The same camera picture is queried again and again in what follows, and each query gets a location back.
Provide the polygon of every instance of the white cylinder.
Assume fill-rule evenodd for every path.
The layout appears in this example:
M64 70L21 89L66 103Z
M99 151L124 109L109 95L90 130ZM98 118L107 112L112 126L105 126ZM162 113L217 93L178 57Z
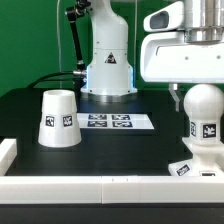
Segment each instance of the white cylinder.
M44 92L38 142L47 147L69 147L81 141L75 94L69 90Z
M196 85L186 94L184 108L190 120L192 142L197 145L217 144L224 110L223 92L214 85Z

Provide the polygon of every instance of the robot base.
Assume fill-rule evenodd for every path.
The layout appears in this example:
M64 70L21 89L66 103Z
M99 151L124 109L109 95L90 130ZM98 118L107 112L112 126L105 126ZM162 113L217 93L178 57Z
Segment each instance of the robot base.
M104 103L122 103L137 99L137 90L133 89L130 93L125 95L97 95L88 92L81 92L81 97Z
M183 142L193 153L193 158L169 165L172 176L223 176L224 173L216 164L216 158L224 151L222 142L212 146L193 144L190 138L183 138Z

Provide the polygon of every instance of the white block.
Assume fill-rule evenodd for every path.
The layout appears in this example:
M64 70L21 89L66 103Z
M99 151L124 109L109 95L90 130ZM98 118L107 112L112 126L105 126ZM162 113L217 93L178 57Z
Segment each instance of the white block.
M0 177L0 204L101 203L101 177Z
M218 177L105 177L102 203L223 203Z
M16 155L16 139L4 139L0 144L0 176L5 175Z

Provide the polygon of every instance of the white mount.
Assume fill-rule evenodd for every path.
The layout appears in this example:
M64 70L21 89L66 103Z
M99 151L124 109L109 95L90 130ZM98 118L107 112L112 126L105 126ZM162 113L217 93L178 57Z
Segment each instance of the white mount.
M110 0L91 0L93 59L87 67L82 95L99 101L120 101L137 92L127 61L128 25L111 8Z
M184 108L190 119L190 136L184 144L193 153L191 160L169 165L172 176L223 176L217 158L224 153L220 141L220 118L224 110L224 95L209 84L199 84L189 90Z

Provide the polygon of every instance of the robot label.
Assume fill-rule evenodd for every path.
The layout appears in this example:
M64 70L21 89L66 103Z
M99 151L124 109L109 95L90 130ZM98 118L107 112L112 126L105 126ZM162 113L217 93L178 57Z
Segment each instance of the robot label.
M113 121L113 127L132 128L133 126L130 121Z
M177 170L177 174L178 176L183 176L185 173L187 173L190 170L191 170L190 166L188 164L185 164L179 170Z
M88 127L91 127L91 128L105 128L105 127L107 127L107 122L106 121L89 121L88 122Z
M113 53L111 52L110 55L107 57L107 60L105 61L106 64L117 64L115 57Z
M203 138L215 138L216 137L216 124L203 125Z
M63 117L63 126L64 127L71 127L72 126L72 116L65 116Z
M129 115L112 115L113 120L131 120Z
M194 122L191 122L191 135L196 137L196 124Z
M106 114L90 114L89 120L107 120Z
M53 116L46 116L45 125L48 127L54 127L54 120Z

